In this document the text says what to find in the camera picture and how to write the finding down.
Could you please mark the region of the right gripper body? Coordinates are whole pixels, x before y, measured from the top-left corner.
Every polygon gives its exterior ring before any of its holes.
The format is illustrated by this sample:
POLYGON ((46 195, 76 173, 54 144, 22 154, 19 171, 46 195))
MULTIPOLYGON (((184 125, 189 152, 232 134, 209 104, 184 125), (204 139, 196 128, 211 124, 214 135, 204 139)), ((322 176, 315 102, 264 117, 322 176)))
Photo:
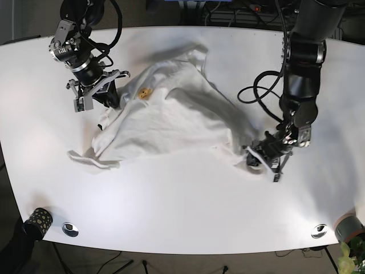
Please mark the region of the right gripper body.
POLYGON ((104 71, 99 62, 85 62, 71 71, 76 76, 76 79, 69 80, 66 84, 66 89, 72 90, 75 95, 75 112, 92 110, 94 108, 94 101, 96 101, 92 98, 92 95, 96 92, 105 93, 103 89, 105 84, 115 84, 115 80, 118 78, 130 77, 129 71, 104 71))

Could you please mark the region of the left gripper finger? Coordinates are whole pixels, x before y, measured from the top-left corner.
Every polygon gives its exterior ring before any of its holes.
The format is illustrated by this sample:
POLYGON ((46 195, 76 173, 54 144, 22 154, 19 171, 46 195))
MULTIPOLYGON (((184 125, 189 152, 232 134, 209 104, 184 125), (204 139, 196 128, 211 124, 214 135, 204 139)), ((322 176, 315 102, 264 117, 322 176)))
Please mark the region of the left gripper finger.
POLYGON ((262 163, 262 158, 259 157, 255 157, 252 154, 248 154, 248 167, 258 171, 258 170, 263 170, 265 168, 265 165, 262 163))

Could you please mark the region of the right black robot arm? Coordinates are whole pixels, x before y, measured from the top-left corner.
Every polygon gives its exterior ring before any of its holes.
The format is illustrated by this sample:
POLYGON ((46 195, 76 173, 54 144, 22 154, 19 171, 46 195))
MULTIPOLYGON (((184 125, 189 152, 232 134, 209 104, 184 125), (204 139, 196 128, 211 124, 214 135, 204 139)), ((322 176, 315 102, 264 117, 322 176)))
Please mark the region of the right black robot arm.
POLYGON ((104 15, 104 4, 104 1, 63 1, 60 21, 48 47, 52 58, 64 63, 74 75, 66 88, 75 95, 75 112, 93 109, 94 102, 118 108, 120 97, 115 80, 130 76, 128 71, 107 71, 114 65, 109 54, 123 28, 123 16, 116 1, 111 2, 117 14, 117 32, 112 42, 95 42, 90 37, 93 26, 104 15))

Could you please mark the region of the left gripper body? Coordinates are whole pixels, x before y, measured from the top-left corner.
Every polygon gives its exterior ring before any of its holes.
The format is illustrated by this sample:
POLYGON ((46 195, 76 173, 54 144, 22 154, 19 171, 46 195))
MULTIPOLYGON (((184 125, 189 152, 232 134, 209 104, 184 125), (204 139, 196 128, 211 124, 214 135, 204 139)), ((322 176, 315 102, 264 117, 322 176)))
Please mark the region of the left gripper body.
POLYGON ((291 137, 291 131, 279 130, 275 134, 265 131, 264 138, 253 146, 247 146, 246 151, 255 157, 261 157, 262 163, 269 179, 278 183, 282 177, 282 169, 285 160, 292 155, 292 149, 296 144, 296 140, 291 137))

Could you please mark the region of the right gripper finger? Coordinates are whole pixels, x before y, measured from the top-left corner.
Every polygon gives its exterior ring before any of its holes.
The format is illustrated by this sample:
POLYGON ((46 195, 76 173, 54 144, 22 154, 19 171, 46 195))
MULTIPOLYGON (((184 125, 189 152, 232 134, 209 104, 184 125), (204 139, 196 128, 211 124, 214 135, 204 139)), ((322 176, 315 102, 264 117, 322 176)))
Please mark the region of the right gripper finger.
POLYGON ((96 100, 97 102, 99 102, 100 104, 105 106, 105 98, 106 98, 105 93, 97 93, 96 92, 92 95, 92 98, 94 100, 96 100))
POLYGON ((117 89, 114 83, 107 83, 104 85, 105 90, 104 105, 109 108, 118 108, 120 104, 120 98, 117 93, 117 89))

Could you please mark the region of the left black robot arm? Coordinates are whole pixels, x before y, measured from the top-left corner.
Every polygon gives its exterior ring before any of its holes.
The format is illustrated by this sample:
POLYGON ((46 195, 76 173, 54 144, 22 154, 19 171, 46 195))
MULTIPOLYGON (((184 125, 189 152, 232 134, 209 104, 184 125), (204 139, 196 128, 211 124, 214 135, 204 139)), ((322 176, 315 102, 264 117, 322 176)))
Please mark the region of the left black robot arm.
POLYGON ((293 148, 310 144, 311 125, 318 116, 316 99, 327 54, 326 38, 333 35, 346 6, 347 1, 301 1, 293 29, 283 28, 283 63, 277 73, 283 79, 281 118, 268 110, 258 94, 259 81, 274 72, 259 74, 253 83, 255 101, 278 125, 275 134, 265 132, 264 140, 247 148, 247 164, 265 167, 272 182, 281 178, 281 157, 288 159, 293 148))

